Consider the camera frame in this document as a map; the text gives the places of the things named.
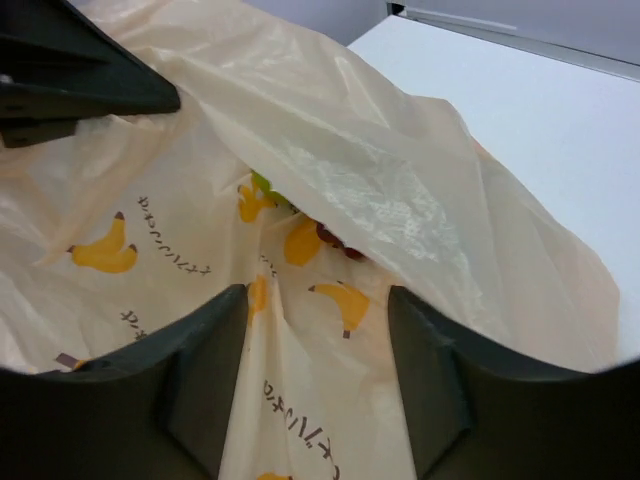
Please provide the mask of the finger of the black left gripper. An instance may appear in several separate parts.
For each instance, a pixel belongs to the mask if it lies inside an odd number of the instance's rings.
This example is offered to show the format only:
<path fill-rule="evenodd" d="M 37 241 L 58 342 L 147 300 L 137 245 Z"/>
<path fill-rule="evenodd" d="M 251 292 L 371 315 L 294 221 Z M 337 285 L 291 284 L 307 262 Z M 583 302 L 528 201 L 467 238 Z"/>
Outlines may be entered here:
<path fill-rule="evenodd" d="M 169 114 L 176 87 L 68 1 L 1 4 L 1 140 L 23 148 L 72 136 L 85 119 Z"/>

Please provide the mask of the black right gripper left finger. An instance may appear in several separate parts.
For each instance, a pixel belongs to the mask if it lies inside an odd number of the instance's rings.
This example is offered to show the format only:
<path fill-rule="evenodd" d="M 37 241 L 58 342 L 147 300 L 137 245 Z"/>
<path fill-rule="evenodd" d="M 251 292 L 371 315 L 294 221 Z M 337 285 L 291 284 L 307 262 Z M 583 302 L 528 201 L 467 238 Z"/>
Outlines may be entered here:
<path fill-rule="evenodd" d="M 71 372 L 1 372 L 5 479 L 214 479 L 247 329 L 232 285 Z"/>

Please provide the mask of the banana print plastic bag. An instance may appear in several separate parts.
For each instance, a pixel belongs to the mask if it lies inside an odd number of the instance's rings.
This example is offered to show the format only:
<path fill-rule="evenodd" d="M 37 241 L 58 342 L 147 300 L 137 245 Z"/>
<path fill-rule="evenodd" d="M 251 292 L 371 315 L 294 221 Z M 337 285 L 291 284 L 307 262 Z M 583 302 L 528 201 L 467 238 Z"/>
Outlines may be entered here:
<path fill-rule="evenodd" d="M 1 372 L 74 371 L 241 284 L 247 329 L 214 479 L 421 479 L 393 287 L 551 365 L 614 360 L 610 273 L 448 102 L 234 1 L 81 13 L 171 82 L 180 108 L 1 140 Z M 252 170 L 299 212 L 259 207 Z M 317 222 L 365 259 L 322 242 Z"/>

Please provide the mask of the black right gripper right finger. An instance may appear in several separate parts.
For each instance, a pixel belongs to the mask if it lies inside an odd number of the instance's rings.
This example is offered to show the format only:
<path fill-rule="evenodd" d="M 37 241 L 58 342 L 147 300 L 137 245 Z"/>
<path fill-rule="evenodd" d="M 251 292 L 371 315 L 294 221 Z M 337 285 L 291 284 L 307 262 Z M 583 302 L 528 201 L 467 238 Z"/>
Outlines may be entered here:
<path fill-rule="evenodd" d="M 388 325 L 421 479 L 635 479 L 639 365 L 596 373 L 506 348 L 395 286 Z"/>

